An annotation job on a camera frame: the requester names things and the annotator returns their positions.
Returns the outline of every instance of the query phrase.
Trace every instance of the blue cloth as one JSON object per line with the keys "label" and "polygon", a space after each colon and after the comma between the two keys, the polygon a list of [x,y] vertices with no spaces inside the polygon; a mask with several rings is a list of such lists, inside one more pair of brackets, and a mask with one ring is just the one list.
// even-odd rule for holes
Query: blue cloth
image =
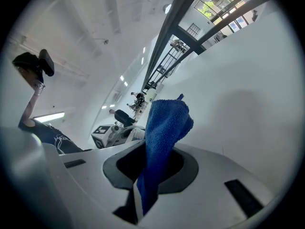
{"label": "blue cloth", "polygon": [[193,120],[183,95],[177,100],[157,100],[152,103],[145,130],[146,165],[138,177],[145,215],[158,198],[158,186],[167,172],[174,144],[192,129]]}

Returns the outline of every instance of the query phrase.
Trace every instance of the black rectangular slot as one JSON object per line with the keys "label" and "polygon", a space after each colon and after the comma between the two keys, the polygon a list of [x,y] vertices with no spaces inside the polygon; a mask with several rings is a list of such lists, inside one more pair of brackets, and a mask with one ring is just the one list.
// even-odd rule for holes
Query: black rectangular slot
{"label": "black rectangular slot", "polygon": [[227,181],[224,184],[248,218],[263,208],[239,180]]}
{"label": "black rectangular slot", "polygon": [[76,159],[76,160],[69,161],[69,162],[66,162],[63,164],[66,166],[67,169],[69,169],[69,168],[72,168],[74,166],[79,166],[84,163],[86,163],[86,161],[84,161],[83,159]]}

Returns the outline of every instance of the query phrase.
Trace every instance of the white ceiling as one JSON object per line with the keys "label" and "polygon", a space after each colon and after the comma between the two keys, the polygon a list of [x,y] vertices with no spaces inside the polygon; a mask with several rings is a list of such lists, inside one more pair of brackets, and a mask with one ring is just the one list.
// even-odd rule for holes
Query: white ceiling
{"label": "white ceiling", "polygon": [[84,147],[119,77],[129,69],[126,79],[132,82],[141,68],[139,54],[159,33],[165,19],[162,7],[171,2],[32,0],[8,38],[7,54],[13,59],[45,48],[55,62],[56,74],[44,77],[46,89],[33,115],[65,111],[64,123],[57,127]]}

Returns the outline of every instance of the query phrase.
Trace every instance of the black t-shirt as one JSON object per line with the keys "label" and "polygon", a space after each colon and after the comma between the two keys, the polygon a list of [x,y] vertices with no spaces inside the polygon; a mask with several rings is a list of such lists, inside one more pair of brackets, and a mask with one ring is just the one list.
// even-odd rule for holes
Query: black t-shirt
{"label": "black t-shirt", "polygon": [[19,123],[19,128],[23,131],[35,134],[42,143],[52,144],[56,147],[59,154],[78,153],[83,150],[77,147],[66,135],[53,126],[45,125],[33,120],[35,126],[28,127],[24,123]]}

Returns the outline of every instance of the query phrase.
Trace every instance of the round ceiling light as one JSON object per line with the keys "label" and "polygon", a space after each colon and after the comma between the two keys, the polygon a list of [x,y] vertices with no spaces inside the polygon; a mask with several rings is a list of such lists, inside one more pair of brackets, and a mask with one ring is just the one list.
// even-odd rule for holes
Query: round ceiling light
{"label": "round ceiling light", "polygon": [[169,12],[169,10],[171,9],[171,6],[172,6],[171,4],[165,4],[163,6],[163,11],[165,14],[167,14]]}

